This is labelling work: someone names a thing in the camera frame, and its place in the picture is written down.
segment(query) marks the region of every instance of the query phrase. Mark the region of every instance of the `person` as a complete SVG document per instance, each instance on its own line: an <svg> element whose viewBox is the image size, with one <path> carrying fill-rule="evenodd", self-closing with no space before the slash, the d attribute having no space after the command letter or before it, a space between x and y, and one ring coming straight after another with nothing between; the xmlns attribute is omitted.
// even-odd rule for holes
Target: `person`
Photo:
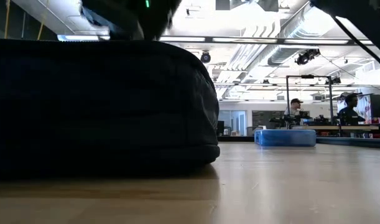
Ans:
<svg viewBox="0 0 380 224"><path fill-rule="evenodd" d="M351 93L345 98L347 106L339 111L340 124L343 125L358 125L358 121L365 121L364 118L358 116L358 113L353 109L357 107L358 98L356 93Z"/></svg>
<svg viewBox="0 0 380 224"><path fill-rule="evenodd" d="M290 108L287 108L285 110L284 115L293 115L297 116L299 115L299 109L301 107L302 101L300 101L298 98L294 98L290 101Z"/></svg>

